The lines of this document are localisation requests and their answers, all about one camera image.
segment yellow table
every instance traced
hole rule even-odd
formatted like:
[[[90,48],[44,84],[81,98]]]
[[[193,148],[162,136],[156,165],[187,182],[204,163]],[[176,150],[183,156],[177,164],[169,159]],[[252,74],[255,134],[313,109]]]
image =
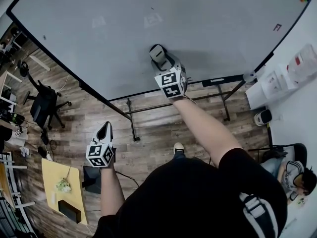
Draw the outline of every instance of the yellow table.
[[[2,191],[3,197],[15,209],[13,202],[12,194],[9,187],[8,177],[6,175],[5,166],[3,163],[0,163],[0,190]]]
[[[76,209],[81,211],[81,223],[87,225],[86,208],[84,204],[82,181],[79,170],[70,168],[68,182],[70,183],[71,191],[63,193],[57,191],[55,185],[67,176],[69,166],[65,166],[47,159],[42,159],[42,172],[44,180],[45,194],[48,205],[59,212],[58,202],[64,200]]]

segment whiteboard frame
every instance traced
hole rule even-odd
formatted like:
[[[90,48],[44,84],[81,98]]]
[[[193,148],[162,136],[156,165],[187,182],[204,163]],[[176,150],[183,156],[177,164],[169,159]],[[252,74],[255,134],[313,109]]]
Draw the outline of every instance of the whiteboard frame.
[[[11,20],[22,30],[22,32],[31,40],[33,41],[46,55],[48,55],[54,62],[56,62],[60,67],[62,67],[65,71],[67,71],[70,75],[72,75],[75,79],[77,79],[80,82],[80,85],[82,89],[87,91],[89,94],[106,104],[107,106],[111,107],[112,109],[116,110],[117,112],[124,114],[120,109],[118,109],[116,106],[114,106],[110,101],[114,100],[119,100],[119,99],[124,99],[132,96],[137,96],[140,94],[145,94],[149,92],[154,92],[154,91],[159,91],[159,89],[147,91],[147,92],[141,92],[133,95],[128,95],[128,96],[123,96],[119,98],[115,98],[112,100],[107,100],[104,96],[102,96],[100,93],[95,91],[92,87],[90,87],[88,84],[85,83],[79,76],[77,76],[74,72],[72,72],[66,65],[64,65],[58,58],[56,58],[49,50],[47,50],[24,26],[23,24],[19,21],[19,19],[13,14],[12,9],[14,6],[19,2],[20,0],[14,0],[12,4],[8,7],[6,10],[6,14],[11,18]],[[267,55],[267,57],[259,64],[257,68],[255,68],[255,72],[259,71],[262,67],[263,64],[265,64],[273,55],[273,52],[275,49],[281,44],[281,42],[286,38],[286,36],[289,34],[289,32],[293,29],[293,27],[296,25],[298,20],[301,18],[305,10],[307,9],[308,5],[310,4],[311,0],[308,0],[306,3],[306,6],[304,7],[303,11],[299,15],[299,17],[295,20],[294,24],[290,27],[290,29],[287,31],[287,33],[283,36],[283,38],[279,41],[279,43],[274,47],[274,49]],[[207,85],[215,85],[215,84],[210,84],[211,80],[217,80],[218,78],[212,78],[212,79],[206,79],[202,81],[197,81],[197,82],[191,82],[190,84],[195,84],[195,83],[203,83],[204,86]],[[242,75],[237,75],[237,76],[230,76],[230,77],[221,77],[221,79],[224,79],[223,81],[219,81],[218,84],[222,83],[228,83],[228,82],[236,82],[236,81],[243,81]]]

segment whiteboard stand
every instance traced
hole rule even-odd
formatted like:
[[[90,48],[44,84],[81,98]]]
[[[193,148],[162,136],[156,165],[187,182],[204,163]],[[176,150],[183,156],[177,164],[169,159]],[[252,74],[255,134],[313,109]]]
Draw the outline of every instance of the whiteboard stand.
[[[263,62],[261,62],[261,64],[254,70],[255,73],[258,72],[274,55],[273,52],[271,52]],[[233,88],[231,91],[226,91],[223,92],[221,90],[221,84],[226,84],[226,83],[232,83],[232,82],[239,82],[239,84]],[[209,94],[209,95],[205,95],[205,96],[201,96],[201,97],[196,97],[193,98],[193,101],[197,101],[197,100],[202,100],[202,99],[207,99],[207,98],[212,98],[212,97],[217,97],[217,96],[221,96],[222,102],[223,102],[223,106],[226,112],[226,118],[224,118],[224,121],[230,121],[230,114],[229,114],[229,110],[226,104],[226,100],[228,100],[228,98],[230,98],[236,91],[238,91],[246,82],[243,80],[243,75],[238,75],[238,76],[231,76],[231,77],[224,77],[224,78],[216,78],[216,79],[210,79],[210,80],[204,80],[202,82],[203,87],[208,87],[208,86],[216,86],[218,88],[218,92],[217,94]],[[167,103],[167,104],[162,104],[162,105],[157,105],[157,106],[153,106],[153,107],[149,107],[149,108],[144,108],[144,109],[138,109],[138,110],[131,110],[131,100],[130,98],[127,98],[127,102],[126,104],[128,105],[128,112],[123,112],[122,110],[120,110],[118,107],[116,107],[114,104],[112,104],[110,101],[108,101],[105,98],[101,98],[100,96],[98,96],[98,93],[94,93],[94,90],[89,87],[88,85],[86,85],[83,82],[79,83],[79,87],[81,89],[83,89],[84,91],[86,91],[87,93],[91,94],[92,96],[94,96],[95,98],[99,99],[100,101],[102,101],[105,105],[107,105],[109,108],[113,109],[114,111],[118,112],[120,115],[126,117],[127,119],[130,120],[131,122],[131,130],[132,130],[132,136],[133,136],[133,141],[139,141],[140,137],[137,137],[135,134],[135,129],[134,129],[134,124],[133,124],[133,119],[132,119],[132,114],[134,113],[139,113],[139,112],[143,112],[143,111],[149,111],[149,110],[153,110],[153,109],[159,109],[159,108],[164,108],[164,107],[168,107],[168,106],[172,106],[172,103]]]

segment striped sleeve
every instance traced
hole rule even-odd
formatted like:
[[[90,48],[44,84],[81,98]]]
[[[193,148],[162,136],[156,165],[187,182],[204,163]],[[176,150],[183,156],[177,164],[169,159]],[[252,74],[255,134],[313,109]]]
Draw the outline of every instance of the striped sleeve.
[[[301,174],[304,172],[304,168],[302,163],[300,163],[299,161],[289,161],[286,164],[286,171],[291,173],[294,170],[298,171],[298,174]]]

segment office chair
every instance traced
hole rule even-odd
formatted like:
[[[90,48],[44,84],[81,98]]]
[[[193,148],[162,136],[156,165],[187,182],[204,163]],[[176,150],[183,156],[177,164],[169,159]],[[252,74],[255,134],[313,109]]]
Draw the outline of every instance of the office chair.
[[[49,118],[48,128],[52,129],[51,122],[53,116],[55,116],[61,125],[62,128],[65,128],[65,125],[61,122],[57,111],[63,107],[64,105],[71,106],[71,102],[66,101],[62,104],[56,105],[57,97],[61,96],[60,93],[56,93],[51,87],[43,85],[39,80],[38,83],[35,83],[34,79],[31,77],[29,73],[29,66],[26,62],[18,61],[18,68],[20,70],[20,74],[22,77],[28,77],[32,85],[38,90],[38,94],[36,97],[30,95],[30,91],[27,92],[26,96],[23,100],[23,105],[27,100],[34,100],[33,105],[31,107],[31,115],[33,117],[33,121],[38,124],[39,127],[43,128],[44,124]]]
[[[252,151],[263,151],[268,150],[263,154],[262,162],[265,162],[271,158],[280,158],[284,157],[287,152],[284,151],[284,148],[286,147],[294,147],[294,153],[295,153],[295,161],[300,161],[304,167],[307,165],[307,149],[304,144],[296,143],[296,144],[290,144],[290,145],[272,145],[269,148],[259,148],[259,149],[250,149],[249,152]]]

